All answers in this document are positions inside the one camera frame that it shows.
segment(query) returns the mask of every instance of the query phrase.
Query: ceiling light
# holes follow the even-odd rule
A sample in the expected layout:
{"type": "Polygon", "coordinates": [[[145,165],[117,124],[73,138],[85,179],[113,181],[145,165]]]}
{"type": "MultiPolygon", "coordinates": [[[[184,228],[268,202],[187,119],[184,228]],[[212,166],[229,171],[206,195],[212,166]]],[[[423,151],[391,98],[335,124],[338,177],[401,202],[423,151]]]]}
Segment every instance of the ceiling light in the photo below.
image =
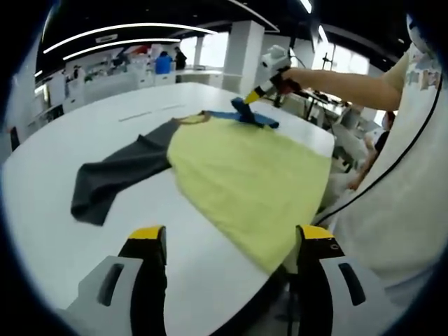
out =
{"type": "Polygon", "coordinates": [[[328,43],[328,38],[327,38],[327,36],[325,35],[325,31],[323,30],[322,26],[319,26],[319,28],[318,28],[318,32],[319,32],[319,36],[321,37],[322,41],[323,41],[324,43],[328,43]]]}
{"type": "Polygon", "coordinates": [[[308,14],[311,14],[311,12],[313,10],[313,6],[311,6],[311,3],[309,2],[309,0],[300,0],[300,2],[304,6],[304,8],[308,12],[308,14]]]}
{"type": "Polygon", "coordinates": [[[78,51],[75,52],[74,54],[68,55],[66,57],[63,57],[62,59],[64,61],[67,61],[73,57],[88,53],[90,51],[93,50],[98,50],[98,49],[102,49],[102,48],[107,48],[107,47],[111,47],[111,46],[119,46],[121,44],[128,44],[128,43],[140,43],[140,42],[180,42],[181,40],[179,40],[178,38],[139,38],[136,40],[126,40],[126,41],[119,41],[119,42],[112,42],[112,43],[106,43],[106,44],[101,44],[101,45],[97,45],[96,47],[91,47],[82,51],[78,51]]]}
{"type": "Polygon", "coordinates": [[[42,31],[42,41],[43,41],[43,37],[45,36],[45,33],[47,32],[47,28],[48,28],[48,23],[50,22],[50,19],[51,19],[51,17],[53,16],[53,8],[54,7],[52,7],[51,9],[50,9],[50,12],[48,13],[48,15],[47,15],[47,18],[46,18],[46,20],[45,20],[45,24],[44,24],[44,26],[43,26],[43,31],[42,31]]]}
{"type": "Polygon", "coordinates": [[[230,1],[231,3],[245,9],[246,11],[248,11],[250,14],[255,15],[257,18],[259,18],[260,20],[266,22],[269,26],[271,26],[274,30],[266,30],[265,33],[279,33],[280,29],[278,29],[277,27],[274,26],[274,24],[270,21],[268,21],[265,17],[261,16],[260,14],[258,14],[257,12],[255,12],[253,9],[250,9],[248,6],[246,6],[245,3],[241,3],[238,2],[237,0],[227,0],[230,1]]]}
{"type": "Polygon", "coordinates": [[[48,49],[45,49],[43,51],[44,54],[49,53],[51,50],[54,50],[60,46],[62,46],[65,43],[71,42],[76,39],[80,39],[81,37],[106,32],[108,30],[114,30],[114,29],[123,29],[123,28],[136,28],[136,27],[167,27],[167,28],[177,28],[177,29],[187,29],[187,30],[195,30],[196,32],[202,32],[207,34],[217,34],[217,31],[213,31],[210,29],[204,29],[199,27],[192,27],[192,26],[185,26],[184,24],[174,24],[174,23],[128,23],[128,24],[119,24],[116,26],[110,26],[105,28],[98,28],[94,30],[87,31],[82,34],[78,34],[72,37],[69,37],[63,41],[60,41],[59,43],[56,43],[55,45],[52,45],[48,49]]]}
{"type": "Polygon", "coordinates": [[[34,94],[38,95],[39,93],[41,93],[43,91],[44,87],[45,87],[45,84],[36,87],[36,89],[34,90],[34,94]]]}

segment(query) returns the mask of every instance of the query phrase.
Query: gray cloth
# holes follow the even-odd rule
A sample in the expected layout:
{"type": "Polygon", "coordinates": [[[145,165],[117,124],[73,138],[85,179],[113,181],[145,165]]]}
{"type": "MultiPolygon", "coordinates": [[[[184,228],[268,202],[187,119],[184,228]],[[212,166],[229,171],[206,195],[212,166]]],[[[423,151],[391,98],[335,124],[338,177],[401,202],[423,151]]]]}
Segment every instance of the gray cloth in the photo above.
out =
{"type": "Polygon", "coordinates": [[[71,214],[81,222],[103,225],[116,195],[144,179],[171,167],[169,142],[179,128],[171,120],[102,162],[86,163],[76,177],[71,214]]]}

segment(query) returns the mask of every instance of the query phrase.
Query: office desk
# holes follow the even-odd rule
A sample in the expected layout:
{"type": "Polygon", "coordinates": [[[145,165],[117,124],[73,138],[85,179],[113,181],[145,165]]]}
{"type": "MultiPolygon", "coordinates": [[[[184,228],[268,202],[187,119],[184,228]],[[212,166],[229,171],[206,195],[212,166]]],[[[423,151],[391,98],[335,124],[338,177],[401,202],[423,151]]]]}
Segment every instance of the office desk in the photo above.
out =
{"type": "MultiPolygon", "coordinates": [[[[232,111],[235,97],[196,83],[119,94],[56,119],[9,157],[3,195],[10,232],[48,303],[68,307],[82,278],[106,256],[116,256],[135,229],[155,224],[167,227],[168,335],[210,335],[262,288],[268,275],[180,194],[171,169],[118,194],[102,227],[78,223],[70,214],[83,163],[103,160],[170,118],[202,109],[232,111]]],[[[253,109],[278,120],[279,133],[331,156],[329,133],[261,102],[253,109]]]]}
{"type": "Polygon", "coordinates": [[[299,92],[295,92],[296,95],[299,95],[305,99],[311,98],[311,103],[309,104],[307,110],[305,111],[304,119],[308,120],[309,115],[311,114],[314,105],[317,102],[320,102],[322,104],[337,104],[337,101],[334,101],[330,98],[328,98],[325,94],[318,94],[318,92],[310,91],[310,90],[303,90],[299,92]]]}

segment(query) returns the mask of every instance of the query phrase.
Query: blue object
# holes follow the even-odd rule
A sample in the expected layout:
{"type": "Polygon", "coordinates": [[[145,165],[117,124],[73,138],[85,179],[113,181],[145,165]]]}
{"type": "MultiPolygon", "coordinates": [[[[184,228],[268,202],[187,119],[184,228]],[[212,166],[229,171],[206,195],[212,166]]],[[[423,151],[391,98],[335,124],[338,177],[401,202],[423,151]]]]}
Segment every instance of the blue object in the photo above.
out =
{"type": "MultiPolygon", "coordinates": [[[[208,111],[213,117],[220,118],[220,119],[233,119],[241,121],[242,115],[239,113],[232,113],[232,112],[215,112],[215,111],[208,111]]],[[[278,128],[279,123],[275,121],[274,119],[265,117],[264,115],[253,113],[255,120],[260,125],[269,125],[271,128],[278,128]]]]}
{"type": "Polygon", "coordinates": [[[248,123],[258,127],[269,125],[271,128],[277,128],[279,126],[277,121],[263,115],[253,113],[251,107],[248,104],[245,104],[244,100],[240,97],[232,100],[232,106],[240,115],[238,121],[242,123],[248,123]]]}
{"type": "Polygon", "coordinates": [[[172,58],[170,56],[161,56],[155,59],[155,74],[165,75],[171,72],[171,62],[172,58]]]}

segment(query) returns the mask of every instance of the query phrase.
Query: white cabinet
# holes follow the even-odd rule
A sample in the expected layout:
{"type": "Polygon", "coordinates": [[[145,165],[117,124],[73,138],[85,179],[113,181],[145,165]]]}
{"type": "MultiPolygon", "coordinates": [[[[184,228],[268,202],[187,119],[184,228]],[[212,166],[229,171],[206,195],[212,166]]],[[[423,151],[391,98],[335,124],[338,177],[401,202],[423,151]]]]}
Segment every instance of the white cabinet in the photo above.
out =
{"type": "Polygon", "coordinates": [[[209,77],[209,85],[221,89],[223,86],[224,76],[220,74],[211,74],[209,77]]]}
{"type": "Polygon", "coordinates": [[[79,109],[85,105],[84,95],[78,95],[76,97],[69,97],[62,103],[64,113],[67,114],[73,110],[79,109]]]}
{"type": "Polygon", "coordinates": [[[154,84],[155,86],[176,84],[176,75],[174,73],[155,75],[154,84]]]}
{"type": "Polygon", "coordinates": [[[57,106],[65,100],[65,77],[61,73],[55,73],[47,83],[50,94],[51,106],[57,106]]]}
{"type": "Polygon", "coordinates": [[[144,77],[140,77],[137,79],[139,82],[137,83],[139,89],[150,88],[154,86],[154,75],[149,73],[144,77]]]}

